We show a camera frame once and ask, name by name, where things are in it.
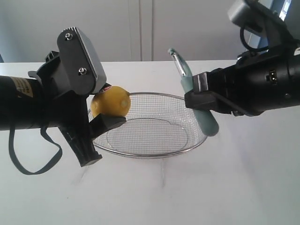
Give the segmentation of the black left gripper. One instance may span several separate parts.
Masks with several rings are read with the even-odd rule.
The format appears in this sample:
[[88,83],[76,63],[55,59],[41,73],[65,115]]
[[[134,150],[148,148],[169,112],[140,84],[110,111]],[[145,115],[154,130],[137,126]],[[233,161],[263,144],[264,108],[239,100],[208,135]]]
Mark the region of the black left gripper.
[[[43,120],[47,125],[59,128],[81,166],[99,161],[102,156],[95,150],[92,140],[122,126],[127,120],[125,117],[99,114],[89,122],[86,99],[96,83],[92,74],[81,75],[79,67],[64,66],[56,51],[49,52],[38,71],[28,74],[41,85]],[[111,87],[111,84],[105,83],[94,95],[102,94]]]

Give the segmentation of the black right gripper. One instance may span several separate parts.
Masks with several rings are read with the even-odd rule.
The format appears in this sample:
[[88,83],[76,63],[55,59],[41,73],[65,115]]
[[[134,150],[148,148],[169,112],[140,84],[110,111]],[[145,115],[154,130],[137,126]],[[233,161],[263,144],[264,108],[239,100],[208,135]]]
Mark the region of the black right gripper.
[[184,95],[187,108],[235,116],[257,116],[291,105],[290,51],[268,51],[235,65],[192,77]]

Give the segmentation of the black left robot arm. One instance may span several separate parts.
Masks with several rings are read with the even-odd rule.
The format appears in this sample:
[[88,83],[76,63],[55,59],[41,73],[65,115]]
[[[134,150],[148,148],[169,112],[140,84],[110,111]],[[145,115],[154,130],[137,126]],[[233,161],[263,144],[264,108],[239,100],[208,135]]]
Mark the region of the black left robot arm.
[[51,51],[38,71],[28,72],[28,79],[0,77],[0,128],[10,131],[9,156],[15,167],[26,175],[32,172],[23,167],[14,149],[17,129],[39,128],[41,136],[55,144],[46,130],[57,127],[83,167],[102,158],[93,140],[126,122],[125,117],[103,114],[89,120],[87,95],[78,95],[72,90],[58,93],[54,72],[59,65],[59,53]]

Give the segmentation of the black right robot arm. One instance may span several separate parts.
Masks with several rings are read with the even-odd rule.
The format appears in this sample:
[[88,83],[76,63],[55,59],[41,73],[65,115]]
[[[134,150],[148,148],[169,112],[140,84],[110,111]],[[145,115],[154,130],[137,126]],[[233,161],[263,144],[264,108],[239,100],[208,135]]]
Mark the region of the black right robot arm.
[[267,52],[245,52],[233,65],[192,77],[185,105],[195,110],[258,116],[300,104],[300,42],[291,38]]

